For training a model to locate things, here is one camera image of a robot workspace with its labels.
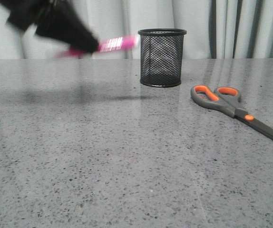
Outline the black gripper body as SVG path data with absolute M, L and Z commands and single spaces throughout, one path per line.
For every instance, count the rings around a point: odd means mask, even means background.
M 57 28 L 59 12 L 56 0 L 0 0 L 10 11 L 8 22 L 22 31 L 31 25 L 37 32 L 51 32 Z

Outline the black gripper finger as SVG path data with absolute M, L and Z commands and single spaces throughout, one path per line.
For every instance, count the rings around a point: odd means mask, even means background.
M 79 51 L 93 53 L 98 40 L 79 19 L 69 2 L 48 2 L 36 19 L 36 34 L 67 43 Z

